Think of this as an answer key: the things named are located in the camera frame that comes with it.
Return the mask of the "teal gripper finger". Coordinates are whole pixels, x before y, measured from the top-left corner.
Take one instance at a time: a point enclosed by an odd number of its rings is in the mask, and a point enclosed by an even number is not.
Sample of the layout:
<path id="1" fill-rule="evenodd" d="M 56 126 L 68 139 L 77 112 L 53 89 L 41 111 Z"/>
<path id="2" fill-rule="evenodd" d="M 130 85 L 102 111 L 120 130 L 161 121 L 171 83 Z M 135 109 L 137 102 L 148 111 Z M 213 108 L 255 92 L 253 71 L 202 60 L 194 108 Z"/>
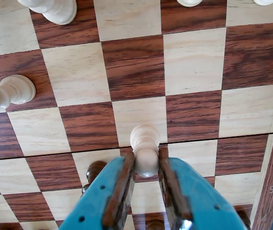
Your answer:
<path id="1" fill-rule="evenodd" d="M 245 230 L 247 216 L 235 208 L 193 167 L 159 149 L 159 183 L 172 230 Z"/>
<path id="2" fill-rule="evenodd" d="M 61 224 L 61 230 L 122 230 L 134 189 L 134 154 L 106 164 Z"/>

